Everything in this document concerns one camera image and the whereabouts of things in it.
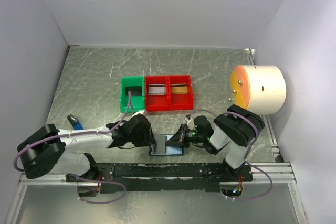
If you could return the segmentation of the blue leather card holder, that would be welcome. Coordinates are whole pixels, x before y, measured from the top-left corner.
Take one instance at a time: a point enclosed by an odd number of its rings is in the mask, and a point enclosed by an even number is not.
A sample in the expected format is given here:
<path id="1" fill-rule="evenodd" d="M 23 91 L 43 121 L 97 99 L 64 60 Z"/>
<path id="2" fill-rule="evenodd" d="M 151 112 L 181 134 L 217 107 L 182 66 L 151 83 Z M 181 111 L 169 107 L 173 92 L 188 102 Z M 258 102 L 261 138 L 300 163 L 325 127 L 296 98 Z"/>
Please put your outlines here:
<path id="1" fill-rule="evenodd" d="M 157 134 L 166 135 L 166 140 L 169 140 L 173 135 L 171 134 Z M 183 156 L 184 150 L 181 147 L 168 147 L 166 146 L 166 153 L 163 155 L 150 155 L 150 156 Z"/>

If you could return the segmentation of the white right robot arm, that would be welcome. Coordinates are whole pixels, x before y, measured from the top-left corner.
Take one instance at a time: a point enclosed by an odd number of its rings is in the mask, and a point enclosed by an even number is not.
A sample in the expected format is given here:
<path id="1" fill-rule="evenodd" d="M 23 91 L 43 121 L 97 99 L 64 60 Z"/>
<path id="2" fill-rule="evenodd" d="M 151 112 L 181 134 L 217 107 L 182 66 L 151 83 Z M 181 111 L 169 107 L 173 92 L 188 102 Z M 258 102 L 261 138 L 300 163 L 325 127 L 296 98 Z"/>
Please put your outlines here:
<path id="1" fill-rule="evenodd" d="M 265 123 L 260 116 L 235 104 L 215 117 L 213 122 L 215 127 L 203 115 L 189 119 L 165 145 L 188 148 L 191 144 L 200 144 L 208 153 L 216 155 L 230 144 L 223 160 L 223 176 L 233 181 L 240 176 L 248 153 Z"/>

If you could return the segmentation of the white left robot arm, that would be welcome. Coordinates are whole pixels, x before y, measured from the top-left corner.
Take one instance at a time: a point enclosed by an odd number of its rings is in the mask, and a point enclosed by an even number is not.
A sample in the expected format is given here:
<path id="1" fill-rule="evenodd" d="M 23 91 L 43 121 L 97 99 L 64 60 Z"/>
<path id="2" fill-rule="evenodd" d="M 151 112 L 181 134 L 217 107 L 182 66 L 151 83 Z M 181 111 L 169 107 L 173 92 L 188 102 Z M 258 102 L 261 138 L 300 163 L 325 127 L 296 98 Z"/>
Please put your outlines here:
<path id="1" fill-rule="evenodd" d="M 90 182 L 97 178 L 98 168 L 86 150 L 122 148 L 126 143 L 134 147 L 156 143 L 145 115 L 136 113 L 129 120 L 86 130 L 61 130 L 46 124 L 18 145 L 14 165 L 28 179 L 71 173 Z"/>

